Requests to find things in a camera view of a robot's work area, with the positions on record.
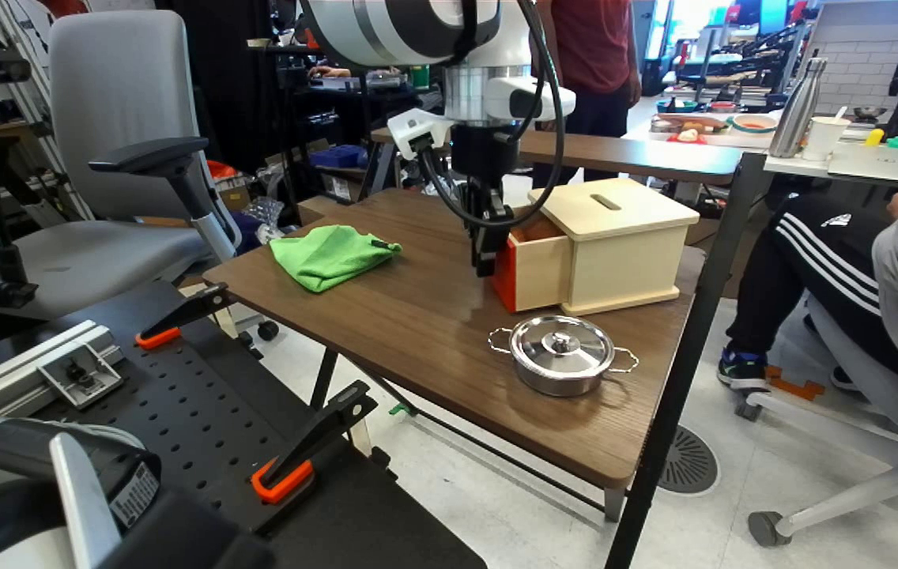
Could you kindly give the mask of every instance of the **wire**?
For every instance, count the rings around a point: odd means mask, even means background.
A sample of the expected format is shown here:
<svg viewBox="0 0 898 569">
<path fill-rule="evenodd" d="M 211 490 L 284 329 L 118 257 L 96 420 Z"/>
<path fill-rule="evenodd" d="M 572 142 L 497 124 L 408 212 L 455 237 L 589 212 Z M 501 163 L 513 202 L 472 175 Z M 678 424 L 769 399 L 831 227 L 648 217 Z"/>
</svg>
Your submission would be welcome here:
<svg viewBox="0 0 898 569">
<path fill-rule="evenodd" d="M 563 113 L 563 95 L 561 95 L 561 79 L 556 79 L 556 62 L 547 51 L 547 41 L 543 41 L 543 25 L 536 13 L 536 2 L 533 0 L 519 0 L 519 10 L 533 27 L 533 39 L 537 44 L 537 54 L 540 54 L 540 72 L 547 72 L 547 84 L 552 84 L 552 98 L 554 98 L 554 118 L 556 118 L 556 130 L 554 130 L 554 160 L 552 160 L 552 180 L 543 186 L 543 193 L 537 195 L 537 202 L 521 216 L 521 217 L 505 217 L 505 221 L 487 221 L 487 217 L 479 217 L 472 212 L 464 212 L 455 200 L 455 190 L 454 182 L 440 175 L 438 169 L 438 157 L 433 151 L 421 151 L 421 170 L 433 180 L 440 200 L 454 208 L 455 217 L 475 224 L 475 227 L 517 227 L 517 224 L 527 224 L 540 208 L 543 202 L 552 200 L 554 193 L 554 178 L 563 170 L 563 156 L 566 156 L 566 113 Z"/>
</svg>

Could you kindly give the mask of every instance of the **gray office chair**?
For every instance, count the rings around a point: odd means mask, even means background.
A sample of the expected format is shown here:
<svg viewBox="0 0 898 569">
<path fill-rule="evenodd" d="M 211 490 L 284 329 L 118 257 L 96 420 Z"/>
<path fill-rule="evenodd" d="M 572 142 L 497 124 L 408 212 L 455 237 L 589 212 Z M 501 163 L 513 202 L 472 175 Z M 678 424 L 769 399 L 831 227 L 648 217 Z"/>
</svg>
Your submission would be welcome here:
<svg viewBox="0 0 898 569">
<path fill-rule="evenodd" d="M 181 15 L 128 10 L 59 19 L 50 84 L 69 182 L 101 221 L 17 239 L 39 292 L 0 312 L 54 318 L 144 282 L 175 282 L 198 260 L 235 257 L 241 232 L 205 175 Z M 190 217 L 193 227 L 137 224 L 146 216 Z"/>
<path fill-rule="evenodd" d="M 831 517 L 841 517 L 857 510 L 898 496 L 898 376 L 887 369 L 882 364 L 875 364 L 857 343 L 851 343 L 820 301 L 808 298 L 804 311 L 812 318 L 826 353 L 831 353 L 836 364 L 855 378 L 855 385 L 868 395 L 868 404 L 878 417 L 855 417 L 841 411 L 826 411 L 823 404 L 811 404 L 804 399 L 777 395 L 777 391 L 745 395 L 740 415 L 757 417 L 757 411 L 761 415 L 771 411 L 774 417 L 780 417 L 780 424 L 792 424 L 820 439 L 828 439 L 839 449 L 865 453 L 865 456 L 887 463 L 888 472 L 839 496 L 828 496 L 811 510 L 800 510 L 793 515 L 754 513 L 749 531 L 761 546 L 789 543 L 798 531 L 808 531 L 812 525 L 823 525 L 823 523 L 831 523 Z M 798 336 L 808 327 L 789 324 L 783 329 L 789 333 L 780 336 Z"/>
</svg>

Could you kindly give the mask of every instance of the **white floor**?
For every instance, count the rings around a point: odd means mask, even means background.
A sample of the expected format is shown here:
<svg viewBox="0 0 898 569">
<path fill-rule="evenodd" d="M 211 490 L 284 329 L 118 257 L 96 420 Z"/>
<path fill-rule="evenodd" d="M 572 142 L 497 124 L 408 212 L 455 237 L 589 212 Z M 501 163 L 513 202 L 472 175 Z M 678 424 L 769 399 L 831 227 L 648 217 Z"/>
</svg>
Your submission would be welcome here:
<svg viewBox="0 0 898 569">
<path fill-rule="evenodd" d="M 734 305 L 724 301 L 682 411 L 682 428 L 719 456 L 721 476 L 712 490 L 693 496 L 659 490 L 637 569 L 898 569 L 898 504 L 808 531 L 792 546 L 761 550 L 754 543 L 749 513 L 811 506 L 868 476 L 875 463 L 808 439 L 783 424 L 745 424 L 734 415 L 734 399 L 715 378 L 732 312 Z M 298 333 L 283 333 L 259 351 L 270 369 L 306 399 L 322 348 Z M 342 360 L 334 376 L 339 390 L 362 372 Z M 372 446 L 392 456 L 403 487 L 472 543 L 491 569 L 605 565 L 618 525 L 607 525 L 597 510 L 424 417 L 404 417 L 385 391 L 372 390 L 372 395 L 379 399 L 367 424 Z M 563 472 L 475 428 L 469 431 L 578 487 Z"/>
</svg>

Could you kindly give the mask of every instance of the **chair armrest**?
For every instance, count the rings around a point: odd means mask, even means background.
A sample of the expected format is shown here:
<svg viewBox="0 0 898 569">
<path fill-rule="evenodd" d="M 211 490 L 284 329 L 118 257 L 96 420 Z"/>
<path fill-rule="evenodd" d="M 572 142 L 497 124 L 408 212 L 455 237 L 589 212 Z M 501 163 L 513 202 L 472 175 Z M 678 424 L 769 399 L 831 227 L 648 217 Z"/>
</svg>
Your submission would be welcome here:
<svg viewBox="0 0 898 569">
<path fill-rule="evenodd" d="M 178 169 L 185 169 L 203 149 L 205 149 L 203 136 L 150 138 L 150 142 L 101 151 L 89 163 L 91 163 L 91 170 L 171 178 L 171 175 L 178 175 Z"/>
</svg>

